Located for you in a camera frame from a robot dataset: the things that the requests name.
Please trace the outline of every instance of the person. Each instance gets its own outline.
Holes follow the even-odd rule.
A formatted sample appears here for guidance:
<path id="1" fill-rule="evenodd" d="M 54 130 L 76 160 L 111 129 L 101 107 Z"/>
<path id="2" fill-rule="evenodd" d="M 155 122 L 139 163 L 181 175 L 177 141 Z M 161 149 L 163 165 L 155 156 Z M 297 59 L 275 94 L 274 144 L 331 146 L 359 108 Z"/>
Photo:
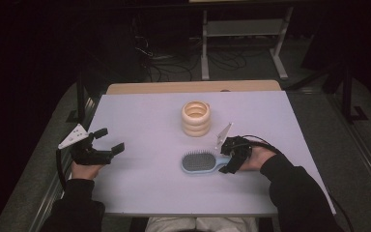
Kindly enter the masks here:
<path id="1" fill-rule="evenodd" d="M 54 203 L 42 232 L 101 231 L 99 207 L 91 199 L 93 179 L 100 169 L 98 165 L 72 164 L 72 175 L 67 182 L 65 195 Z M 273 153 L 263 147 L 253 147 L 251 157 L 240 168 L 240 171 L 250 170 L 259 170 L 271 181 L 270 198 L 277 208 L 282 232 L 344 231 L 335 221 L 319 185 L 303 167 L 293 166 L 283 154 Z M 164 227 L 161 225 L 169 221 L 167 218 L 151 217 L 146 230 L 161 231 Z"/>

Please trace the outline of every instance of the hairbrush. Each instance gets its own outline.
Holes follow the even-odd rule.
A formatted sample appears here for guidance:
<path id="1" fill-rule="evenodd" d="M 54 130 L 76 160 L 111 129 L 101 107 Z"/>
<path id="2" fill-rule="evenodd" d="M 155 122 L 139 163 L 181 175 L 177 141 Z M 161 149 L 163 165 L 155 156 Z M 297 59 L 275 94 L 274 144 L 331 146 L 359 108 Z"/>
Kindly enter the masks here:
<path id="1" fill-rule="evenodd" d="M 188 174 L 209 173 L 221 164 L 227 164 L 231 157 L 216 157 L 210 151 L 192 151 L 183 156 L 182 168 Z"/>

